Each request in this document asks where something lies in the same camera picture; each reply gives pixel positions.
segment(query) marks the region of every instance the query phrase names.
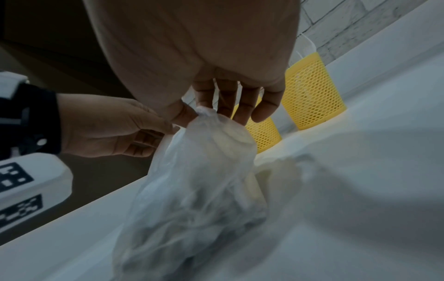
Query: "dark floor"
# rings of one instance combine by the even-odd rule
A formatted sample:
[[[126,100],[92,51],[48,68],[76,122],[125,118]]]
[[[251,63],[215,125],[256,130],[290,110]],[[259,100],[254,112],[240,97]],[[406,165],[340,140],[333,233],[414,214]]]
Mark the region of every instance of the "dark floor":
[[[0,43],[0,69],[29,77],[31,84],[59,93],[130,97],[106,64],[19,44]],[[88,204],[146,175],[151,158],[60,155],[74,174],[73,193],[63,203],[0,233],[0,245]]]

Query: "brick wall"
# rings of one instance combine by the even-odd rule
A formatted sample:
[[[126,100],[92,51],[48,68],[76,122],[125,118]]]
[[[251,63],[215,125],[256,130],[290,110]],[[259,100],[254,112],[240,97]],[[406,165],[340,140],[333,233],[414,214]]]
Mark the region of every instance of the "brick wall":
[[[424,2],[303,0],[298,34],[313,41],[327,65]]]

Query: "yellow mesh basket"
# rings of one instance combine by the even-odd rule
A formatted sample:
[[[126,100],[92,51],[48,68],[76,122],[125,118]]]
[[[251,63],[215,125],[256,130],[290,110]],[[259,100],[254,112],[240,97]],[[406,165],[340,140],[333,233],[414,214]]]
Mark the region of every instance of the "yellow mesh basket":
[[[256,105],[259,104],[260,100],[261,98],[259,97]],[[234,107],[233,115],[238,106],[239,105],[236,105]],[[258,153],[264,152],[282,140],[278,129],[270,117],[260,123],[255,123],[250,118],[245,127],[256,141],[258,145]]]
[[[296,62],[285,73],[282,105],[299,130],[319,125],[347,108],[319,54]]]

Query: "plastic bag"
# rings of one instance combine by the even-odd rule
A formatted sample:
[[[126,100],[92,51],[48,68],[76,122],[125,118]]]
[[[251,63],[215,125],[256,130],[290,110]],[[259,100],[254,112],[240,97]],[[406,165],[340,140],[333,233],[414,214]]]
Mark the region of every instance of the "plastic bag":
[[[187,129],[166,136],[113,252],[115,278],[179,280],[226,237],[266,218],[251,172],[257,148],[248,131],[198,107]]]

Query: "black wristband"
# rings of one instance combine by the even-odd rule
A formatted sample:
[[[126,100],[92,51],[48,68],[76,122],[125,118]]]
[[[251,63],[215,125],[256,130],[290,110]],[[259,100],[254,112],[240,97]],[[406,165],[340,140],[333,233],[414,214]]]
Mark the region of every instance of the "black wristband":
[[[13,147],[18,148],[20,155],[60,153],[60,116],[55,92],[20,84],[12,99],[1,99],[0,107],[0,118],[16,120],[1,124],[0,159],[5,158]]]

